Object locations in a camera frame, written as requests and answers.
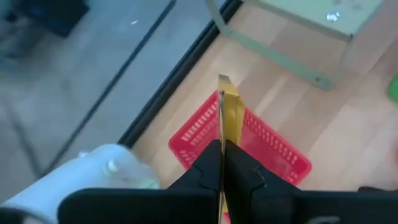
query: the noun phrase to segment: wooden floor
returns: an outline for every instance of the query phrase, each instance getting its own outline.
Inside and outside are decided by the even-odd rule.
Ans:
[[[356,39],[332,91],[218,37],[135,144],[134,152],[157,171],[164,187],[180,177],[184,169],[168,141],[216,90],[222,73],[230,76],[248,108],[311,160],[313,170],[300,188],[398,189],[398,105],[385,94],[392,74],[398,72],[394,66],[398,29],[392,16],[397,6],[394,9],[392,3],[387,1]],[[344,46],[249,6],[243,6],[231,23],[326,72]]]

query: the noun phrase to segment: red plastic basket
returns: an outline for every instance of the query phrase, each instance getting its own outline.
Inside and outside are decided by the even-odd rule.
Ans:
[[[169,147],[188,169],[211,140],[218,139],[218,92],[174,134]],[[311,162],[247,108],[244,113],[241,148],[264,167],[297,185],[311,171]]]

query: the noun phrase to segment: floor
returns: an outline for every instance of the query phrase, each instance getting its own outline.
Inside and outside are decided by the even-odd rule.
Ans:
[[[16,69],[0,71],[0,202],[37,178],[21,149],[48,166],[167,3],[89,0],[69,38],[45,34]],[[203,2],[177,1],[58,165],[116,142],[210,20]]]
[[[299,185],[312,190],[398,189],[398,105],[386,90],[398,72],[398,29],[387,0],[356,38],[332,91],[323,91],[234,40],[218,37],[132,150],[164,187],[183,167],[168,141],[228,75],[246,106],[303,152],[313,169]],[[230,24],[258,41],[328,73],[344,43],[244,5]]]

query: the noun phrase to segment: green object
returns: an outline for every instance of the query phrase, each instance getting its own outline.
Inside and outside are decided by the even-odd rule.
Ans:
[[[352,46],[353,37],[358,33],[366,21],[376,12],[383,0],[245,0],[244,2],[260,7],[261,9],[274,12],[289,19],[299,22],[312,29],[346,41],[347,47],[343,52],[335,78],[340,75],[342,61]],[[271,59],[290,71],[296,73],[312,84],[323,90],[330,90],[333,82],[324,74],[309,69],[302,63],[288,58],[276,50],[261,44],[252,38],[232,30],[225,24],[220,15],[215,0],[205,0],[207,8],[220,32],[232,39],[237,40],[243,46],[255,50],[257,53]],[[327,19],[331,13],[338,13],[339,17],[334,22]]]
[[[388,95],[390,99],[398,103],[398,74],[394,76],[388,88]]]

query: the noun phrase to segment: white object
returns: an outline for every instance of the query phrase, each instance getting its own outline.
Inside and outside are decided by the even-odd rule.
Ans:
[[[86,188],[158,189],[158,178],[126,148],[107,144],[72,159],[4,202],[57,223],[57,208],[71,193]]]

